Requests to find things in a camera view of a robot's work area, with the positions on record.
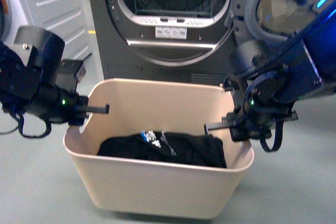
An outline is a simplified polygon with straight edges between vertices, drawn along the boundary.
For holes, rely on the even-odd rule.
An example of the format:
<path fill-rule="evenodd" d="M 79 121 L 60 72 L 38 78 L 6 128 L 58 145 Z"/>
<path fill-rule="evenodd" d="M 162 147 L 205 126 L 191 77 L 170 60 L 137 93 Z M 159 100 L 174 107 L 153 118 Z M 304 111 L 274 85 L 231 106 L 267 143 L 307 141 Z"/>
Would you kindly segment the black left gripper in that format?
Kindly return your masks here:
<path fill-rule="evenodd" d="M 30 104 L 26 106 L 26 112 L 50 123 L 68 123 L 74 126 L 84 124 L 86 113 L 109 113 L 108 104 L 104 107 L 87 105 L 87 96 L 42 83 Z"/>

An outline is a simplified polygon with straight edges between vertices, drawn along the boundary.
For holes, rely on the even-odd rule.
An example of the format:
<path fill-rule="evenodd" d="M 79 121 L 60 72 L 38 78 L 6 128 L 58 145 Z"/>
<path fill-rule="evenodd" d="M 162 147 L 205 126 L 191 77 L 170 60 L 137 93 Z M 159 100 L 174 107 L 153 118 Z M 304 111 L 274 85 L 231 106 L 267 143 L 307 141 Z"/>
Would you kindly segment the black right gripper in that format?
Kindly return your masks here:
<path fill-rule="evenodd" d="M 222 122 L 207 123 L 204 131 L 230 129 L 234 142 L 248 139 L 264 141 L 271 138 L 271 129 L 275 129 L 275 141 L 281 142 L 283 124 L 298 119 L 296 111 L 290 105 L 263 105 L 258 99 L 250 98 L 244 104 L 227 114 Z"/>

